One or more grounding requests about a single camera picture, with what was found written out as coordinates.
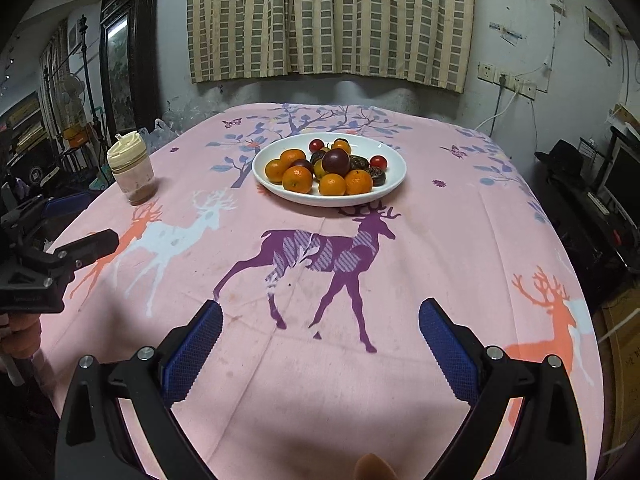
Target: human hand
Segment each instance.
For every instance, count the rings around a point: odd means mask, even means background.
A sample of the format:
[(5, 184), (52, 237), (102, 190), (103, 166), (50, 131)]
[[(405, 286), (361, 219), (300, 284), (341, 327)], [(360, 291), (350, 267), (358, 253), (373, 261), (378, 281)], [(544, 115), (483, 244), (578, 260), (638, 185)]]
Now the human hand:
[(398, 477), (388, 463), (370, 453), (358, 460), (353, 480), (398, 480)]
[(40, 314), (9, 314), (12, 334), (0, 340), (0, 349), (16, 359), (28, 359), (40, 348)]

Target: orange deer print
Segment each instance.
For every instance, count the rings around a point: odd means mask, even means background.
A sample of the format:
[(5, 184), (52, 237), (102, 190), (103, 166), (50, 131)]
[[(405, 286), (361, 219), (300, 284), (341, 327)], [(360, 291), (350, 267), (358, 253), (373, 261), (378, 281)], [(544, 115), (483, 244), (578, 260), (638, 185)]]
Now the orange deer print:
[[(522, 276), (513, 276), (513, 285), (520, 293), (527, 298), (535, 306), (541, 306), (546, 309), (546, 313), (551, 316), (552, 326), (554, 329), (554, 338), (550, 341), (539, 341), (536, 343), (522, 343), (510, 345), (505, 348), (509, 357), (514, 359), (522, 359), (525, 361), (542, 362), (549, 354), (556, 354), (564, 363), (566, 372), (571, 375), (574, 364), (574, 343), (571, 336), (571, 330), (576, 329), (577, 325), (572, 316), (571, 311), (564, 303), (569, 300), (569, 295), (564, 285), (558, 282), (553, 276), (553, 283), (549, 282), (549, 278), (538, 267), (537, 272), (533, 275), (533, 285), (542, 295), (541, 299), (534, 298), (530, 295), (522, 285)], [(520, 410), (520, 401), (514, 403), (509, 414), (509, 422), (514, 425)]]
[(160, 210), (162, 209), (162, 206), (158, 206), (158, 208), (154, 209), (156, 202), (158, 202), (158, 200), (143, 204), (134, 209), (131, 218), (131, 227), (129, 227), (129, 229), (127, 229), (124, 234), (120, 235), (120, 243), (116, 251), (113, 254), (105, 256), (104, 258), (100, 258), (100, 260), (95, 263), (94, 268), (91, 269), (91, 271), (88, 272), (86, 276), (80, 281), (80, 283), (78, 283), (71, 291), (71, 293), (69, 294), (69, 299), (73, 298), (78, 288), (80, 288), (80, 286), (90, 278), (91, 283), (89, 283), (89, 288), (86, 292), (86, 296), (84, 297), (86, 299), (89, 294), (91, 294), (91, 291), (93, 290), (95, 283), (98, 281), (98, 278), (100, 277), (100, 274), (104, 267), (115, 260), (121, 253), (123, 253), (126, 248), (129, 247), (129, 244), (132, 243), (133, 240), (139, 240), (140, 238), (142, 238), (142, 235), (146, 230), (146, 226), (149, 223), (156, 222), (160, 219), (160, 215), (162, 213)]

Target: checkered curtain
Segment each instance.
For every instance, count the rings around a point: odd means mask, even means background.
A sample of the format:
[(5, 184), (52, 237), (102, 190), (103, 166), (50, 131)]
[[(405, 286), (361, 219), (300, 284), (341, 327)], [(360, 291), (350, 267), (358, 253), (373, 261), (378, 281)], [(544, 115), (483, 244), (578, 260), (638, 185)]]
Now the checkered curtain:
[(187, 0), (193, 82), (289, 73), (463, 92), (474, 0)]

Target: electrical outlet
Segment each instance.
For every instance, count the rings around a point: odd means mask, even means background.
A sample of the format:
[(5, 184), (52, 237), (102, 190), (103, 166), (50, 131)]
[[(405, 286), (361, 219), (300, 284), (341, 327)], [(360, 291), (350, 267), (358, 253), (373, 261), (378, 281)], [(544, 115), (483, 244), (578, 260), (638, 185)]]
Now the electrical outlet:
[(494, 77), (494, 83), (499, 85), (500, 84), (500, 78), (504, 76), (504, 87), (507, 88), (507, 79), (509, 78), (509, 74), (507, 74), (504, 70), (500, 70), (499, 68), (495, 69), (495, 77)]
[(522, 82), (522, 89), (520, 90), (520, 93), (524, 95), (524, 97), (528, 97), (532, 101), (535, 101), (537, 91), (538, 91), (538, 85), (536, 85), (534, 82), (532, 81)]
[(518, 93), (520, 91), (520, 88), (522, 88), (522, 80), (514, 75), (508, 76), (507, 88), (512, 92)]
[(495, 77), (495, 66), (490, 65), (488, 63), (480, 63), (478, 65), (478, 79), (482, 79), (483, 81), (488, 81), (489, 83), (494, 82)]

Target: computer monitor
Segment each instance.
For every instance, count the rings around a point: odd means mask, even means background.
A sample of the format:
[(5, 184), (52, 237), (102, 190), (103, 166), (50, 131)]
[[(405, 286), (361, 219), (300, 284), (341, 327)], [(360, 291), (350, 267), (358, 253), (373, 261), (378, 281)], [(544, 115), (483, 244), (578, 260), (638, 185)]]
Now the computer monitor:
[(602, 189), (616, 203), (633, 227), (640, 226), (640, 157), (619, 143), (607, 170)]

